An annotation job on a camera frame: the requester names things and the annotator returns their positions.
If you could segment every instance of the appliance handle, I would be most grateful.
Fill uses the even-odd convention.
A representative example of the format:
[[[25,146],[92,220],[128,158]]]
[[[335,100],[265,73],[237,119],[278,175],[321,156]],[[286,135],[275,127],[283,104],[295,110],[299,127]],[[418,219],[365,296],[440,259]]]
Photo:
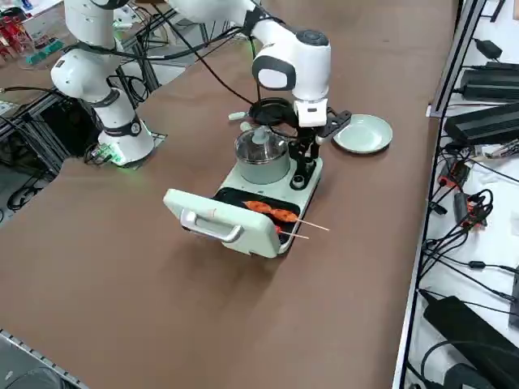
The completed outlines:
[[[196,221],[199,218],[202,219],[195,212],[188,209],[182,209],[182,213],[180,214],[180,224],[185,229],[189,229],[194,233],[217,239],[223,243],[235,243],[242,236],[243,227],[241,225],[235,225],[229,234],[223,235],[197,225]]]

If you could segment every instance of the appliance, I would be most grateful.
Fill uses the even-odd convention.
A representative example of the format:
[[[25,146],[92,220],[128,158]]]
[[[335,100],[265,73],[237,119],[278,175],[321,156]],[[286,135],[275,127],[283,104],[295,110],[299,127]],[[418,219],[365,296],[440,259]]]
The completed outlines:
[[[467,146],[509,142],[519,138],[519,103],[452,116],[444,129]]]
[[[461,87],[453,91],[466,100],[518,101],[519,72],[507,70],[467,70],[461,77]]]

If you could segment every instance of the pot lid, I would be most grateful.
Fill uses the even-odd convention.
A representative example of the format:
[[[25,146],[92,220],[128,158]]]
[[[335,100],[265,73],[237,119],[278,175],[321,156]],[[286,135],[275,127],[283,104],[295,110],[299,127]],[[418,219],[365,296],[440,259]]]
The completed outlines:
[[[236,139],[236,156],[252,164],[264,164],[285,155],[286,139],[276,135],[266,126],[245,131]]]

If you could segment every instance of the metal rack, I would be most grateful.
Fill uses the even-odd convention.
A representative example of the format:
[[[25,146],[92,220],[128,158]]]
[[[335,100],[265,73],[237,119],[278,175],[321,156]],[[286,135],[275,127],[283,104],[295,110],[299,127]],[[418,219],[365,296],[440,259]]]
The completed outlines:
[[[52,362],[49,358],[44,357],[42,354],[37,352],[35,349],[30,348],[27,346],[23,341],[15,338],[13,335],[11,335],[9,332],[0,329],[0,336],[4,338],[8,343],[15,346],[18,350],[23,351],[24,353],[29,354],[31,357],[36,358],[41,363],[48,366],[54,373],[58,374],[62,379],[68,381],[72,385],[77,386],[80,389],[88,389],[88,387],[81,382],[78,378],[74,377],[72,374],[70,374],[68,371],[62,369],[58,365],[56,365],[54,362]]]

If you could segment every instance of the power adapter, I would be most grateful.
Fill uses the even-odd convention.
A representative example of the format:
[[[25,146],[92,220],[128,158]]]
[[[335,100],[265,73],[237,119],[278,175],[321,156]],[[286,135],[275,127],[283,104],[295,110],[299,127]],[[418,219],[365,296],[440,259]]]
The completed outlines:
[[[483,54],[488,59],[497,60],[503,50],[500,49],[494,42],[492,41],[481,41],[479,39],[473,38],[474,42],[476,42],[476,48],[479,50],[481,54]]]

